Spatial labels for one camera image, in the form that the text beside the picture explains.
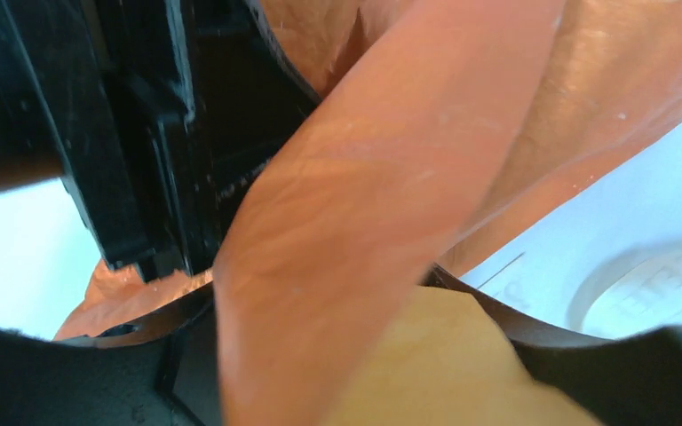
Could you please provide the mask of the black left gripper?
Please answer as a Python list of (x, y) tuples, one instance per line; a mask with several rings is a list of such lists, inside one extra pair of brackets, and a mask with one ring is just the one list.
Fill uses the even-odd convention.
[(210, 268), (318, 106), (257, 1), (0, 1), (0, 192), (60, 178), (108, 268)]

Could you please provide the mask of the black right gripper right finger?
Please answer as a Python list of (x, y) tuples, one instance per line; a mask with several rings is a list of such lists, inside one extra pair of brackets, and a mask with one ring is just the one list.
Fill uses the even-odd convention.
[(682, 326), (620, 340), (535, 319), (436, 266), (427, 287), (474, 296), (536, 380), (565, 392), (606, 425), (682, 425)]

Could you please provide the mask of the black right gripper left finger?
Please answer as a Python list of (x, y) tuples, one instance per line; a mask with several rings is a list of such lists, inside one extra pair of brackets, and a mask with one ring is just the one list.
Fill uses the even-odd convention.
[(0, 425), (219, 425), (215, 346), (207, 287), (97, 337), (0, 329)]

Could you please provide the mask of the cream printed ribbon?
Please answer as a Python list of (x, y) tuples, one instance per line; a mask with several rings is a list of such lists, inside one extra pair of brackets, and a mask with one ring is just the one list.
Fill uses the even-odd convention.
[(619, 339), (682, 325), (682, 239), (630, 248), (582, 280), (566, 314), (569, 329)]

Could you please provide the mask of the orange wrapping paper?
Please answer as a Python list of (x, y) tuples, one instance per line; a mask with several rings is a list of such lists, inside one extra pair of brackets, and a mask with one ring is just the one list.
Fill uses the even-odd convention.
[(215, 264), (98, 265), (58, 340), (211, 282), (230, 425), (601, 425), (527, 371), (465, 272), (682, 121), (682, 1), (260, 1), (321, 96)]

